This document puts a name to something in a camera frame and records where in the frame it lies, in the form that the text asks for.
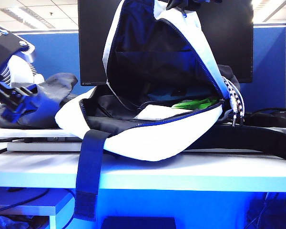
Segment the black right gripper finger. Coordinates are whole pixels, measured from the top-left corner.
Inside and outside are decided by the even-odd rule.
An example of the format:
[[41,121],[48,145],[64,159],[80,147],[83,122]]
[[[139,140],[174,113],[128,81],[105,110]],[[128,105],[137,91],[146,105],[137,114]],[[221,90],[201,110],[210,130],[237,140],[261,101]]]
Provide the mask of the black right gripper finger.
[[184,0],[169,0],[166,6],[167,10],[173,9],[173,8],[183,8],[185,6]]
[[222,3],[222,0],[189,0],[189,2],[195,3],[195,4],[214,2],[216,4],[219,4],[219,3]]

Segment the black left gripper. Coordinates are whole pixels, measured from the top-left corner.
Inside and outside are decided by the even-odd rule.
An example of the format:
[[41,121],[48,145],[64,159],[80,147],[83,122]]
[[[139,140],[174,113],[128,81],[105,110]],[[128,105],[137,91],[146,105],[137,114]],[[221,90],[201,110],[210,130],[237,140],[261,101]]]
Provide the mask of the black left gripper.
[[[35,46],[0,26],[0,74],[13,55],[17,55],[26,62],[32,63],[35,59]],[[15,123],[23,115],[36,111],[37,106],[32,103],[32,98],[36,93],[36,84],[10,87],[4,82],[0,82],[0,102],[5,104],[5,110],[1,117],[11,123]]]

